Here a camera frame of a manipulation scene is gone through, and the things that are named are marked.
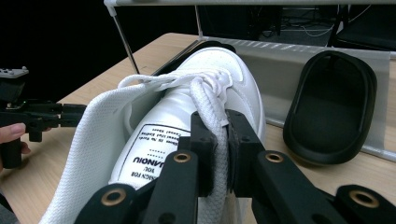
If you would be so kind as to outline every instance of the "human hand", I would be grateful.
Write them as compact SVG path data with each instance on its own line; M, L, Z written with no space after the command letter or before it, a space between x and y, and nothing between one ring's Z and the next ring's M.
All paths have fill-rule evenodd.
M0 128L0 144L11 142L23 136L26 132L26 125L24 123L15 123ZM21 153L28 154L30 148L27 143L21 142ZM3 162L0 158L0 172L3 171Z

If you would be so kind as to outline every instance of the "white shoelace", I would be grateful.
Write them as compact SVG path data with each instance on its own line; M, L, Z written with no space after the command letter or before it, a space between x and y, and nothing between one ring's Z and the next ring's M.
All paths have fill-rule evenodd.
M166 75L157 77L146 75L133 75L123 79L119 88L126 87L136 80L143 82L160 82L161 87L156 91L163 91L167 88L174 88L183 84L190 84L190 94L197 111L206 126L218 140L215 149L214 162L214 187L208 197L200 200L198 208L198 223L219 223L222 215L222 209L227 194L227 176L228 176L228 146L227 132L225 125L228 124L227 116L224 110L226 102L225 89L219 83L219 75L229 72L222 69L202 69L197 72L194 70L176 70Z

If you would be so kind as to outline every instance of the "white sneaker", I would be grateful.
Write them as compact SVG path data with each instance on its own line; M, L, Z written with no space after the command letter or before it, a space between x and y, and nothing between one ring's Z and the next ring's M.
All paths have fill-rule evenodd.
M144 82L128 86L136 79ZM91 196L108 184L126 183L136 189L145 185L144 179L130 177L134 169L131 166L139 161L135 158L140 156L143 160L148 154L144 152L147 147L135 150L135 140L143 141L140 145L145 145L144 141L151 144L144 137L151 136L150 131L158 125L176 135L190 135L190 115L194 111L200 113L205 126L218 138L214 189L199 201L198 223L242 223L246 201L234 201L226 189L228 120L224 108L243 113L263 142L265 117L260 92L246 65L227 49L198 50L166 75L125 78L118 89L104 92L88 104L60 184L40 223L73 223ZM163 148L163 152L158 152L162 158L154 150L151 156L157 160L152 162L160 164L176 149ZM151 175L158 176L161 169L157 171Z

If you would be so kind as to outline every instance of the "metal rod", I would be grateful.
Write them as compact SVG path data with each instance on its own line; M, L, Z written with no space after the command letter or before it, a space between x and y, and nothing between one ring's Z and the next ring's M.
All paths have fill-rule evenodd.
M119 32L120 32L120 36L121 36L121 39L122 39L122 43L123 43L123 45L124 45L124 47L125 47L125 50L126 50L126 53L128 54L129 59L131 60L132 66L134 67L134 70L136 71L136 73L137 73L137 74L140 74L140 73L139 73L139 69L137 68L136 62L134 61L134 55L133 55L133 53L132 53L132 51L131 51L131 48L129 47L128 40L126 39L125 34L124 34L124 32L122 31L122 28L121 28L121 26L120 26L119 19L117 18L117 16L113 16L113 19L114 19L114 22L115 22L116 25L117 25L117 29L118 29Z
M198 25L199 39L202 39L202 37L204 36L204 33L202 32L202 29L201 29L201 22L199 20L198 6L195 6L195 18L197 20L197 25Z

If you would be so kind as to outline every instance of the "wooden table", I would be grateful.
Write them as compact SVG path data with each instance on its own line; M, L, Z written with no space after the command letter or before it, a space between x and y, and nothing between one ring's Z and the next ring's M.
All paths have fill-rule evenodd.
M196 40L195 35L167 34L134 54L141 74L152 74ZM134 73L128 58L62 99L61 103L84 104L99 93L117 88L118 83ZM396 62L390 62L389 105L385 147L396 151ZM5 170L0 175L1 190L18 220L38 223L45 213L64 170L75 128L56 128L43 133L43 142L29 143L32 153L23 156L23 166ZM27 134L22 138L28 142ZM265 147L286 154L282 129L267 125ZM334 195L342 185L357 184L373 189L396 204L396 162L365 153L335 166L309 166L297 163L318 188ZM256 223L249 211L246 223Z

